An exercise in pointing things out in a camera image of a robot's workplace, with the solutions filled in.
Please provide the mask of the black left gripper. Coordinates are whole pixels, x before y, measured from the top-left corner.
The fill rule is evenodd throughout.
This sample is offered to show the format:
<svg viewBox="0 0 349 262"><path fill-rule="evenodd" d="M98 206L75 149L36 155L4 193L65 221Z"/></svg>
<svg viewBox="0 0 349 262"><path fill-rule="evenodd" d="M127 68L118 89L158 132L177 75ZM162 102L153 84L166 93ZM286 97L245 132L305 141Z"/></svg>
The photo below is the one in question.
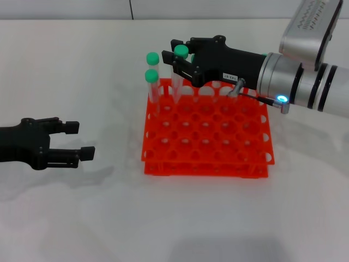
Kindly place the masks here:
<svg viewBox="0 0 349 262"><path fill-rule="evenodd" d="M1 128L1 162L23 162L34 170L77 168L79 162L94 159L95 147L76 150L50 149L50 134L77 134L78 121L61 121L58 117L23 118L12 127Z"/></svg>

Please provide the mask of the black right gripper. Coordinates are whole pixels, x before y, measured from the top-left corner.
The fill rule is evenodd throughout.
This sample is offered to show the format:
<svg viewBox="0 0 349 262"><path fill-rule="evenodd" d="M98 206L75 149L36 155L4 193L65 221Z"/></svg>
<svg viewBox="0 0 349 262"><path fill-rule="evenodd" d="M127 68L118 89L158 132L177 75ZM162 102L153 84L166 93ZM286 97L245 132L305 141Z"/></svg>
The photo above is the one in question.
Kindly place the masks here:
<svg viewBox="0 0 349 262"><path fill-rule="evenodd" d="M192 63L173 52L162 51L163 62L172 66L172 71L190 81L193 87L202 87L211 81L235 84L245 80L245 87L255 90L258 77L267 56L230 48L223 35L212 38L190 38L189 41L171 40L172 51L178 45L187 47L194 54Z"/></svg>

